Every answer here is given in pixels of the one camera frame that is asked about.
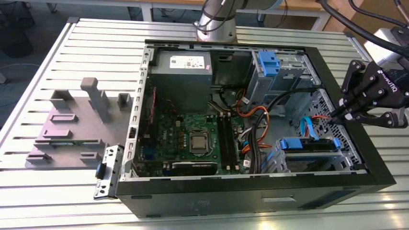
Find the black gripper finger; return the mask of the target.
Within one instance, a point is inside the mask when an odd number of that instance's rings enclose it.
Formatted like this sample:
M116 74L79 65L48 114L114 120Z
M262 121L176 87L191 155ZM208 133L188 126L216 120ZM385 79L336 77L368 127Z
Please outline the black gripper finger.
M365 111L353 112L351 108L341 106L334 111L334 122L340 124L344 120L385 128L407 128L409 125L405 108L392 109L381 116L375 116Z
M343 123L345 120L356 120L361 113L368 111L364 75L365 63L352 60L347 75L341 84L341 98L331 112L331 123Z

